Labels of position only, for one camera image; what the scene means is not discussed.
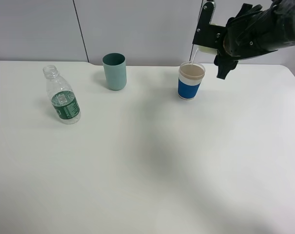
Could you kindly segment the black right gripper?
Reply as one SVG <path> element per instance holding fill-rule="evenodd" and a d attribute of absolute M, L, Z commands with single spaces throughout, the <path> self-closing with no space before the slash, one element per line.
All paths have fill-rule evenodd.
<path fill-rule="evenodd" d="M 226 24 L 222 49 L 216 55 L 214 65 L 218 67 L 216 77 L 226 79 L 234 70 L 239 60 L 255 58 L 277 51 L 271 33 L 277 22 L 275 9 L 240 10 L 236 17 L 229 19 Z"/>

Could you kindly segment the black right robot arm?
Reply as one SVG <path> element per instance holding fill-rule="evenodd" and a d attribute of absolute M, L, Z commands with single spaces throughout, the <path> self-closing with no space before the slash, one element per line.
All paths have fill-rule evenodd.
<path fill-rule="evenodd" d="M 274 0 L 262 6 L 243 4 L 220 34 L 214 64 L 217 78 L 225 79 L 238 62 L 295 46 L 295 0 Z"/>

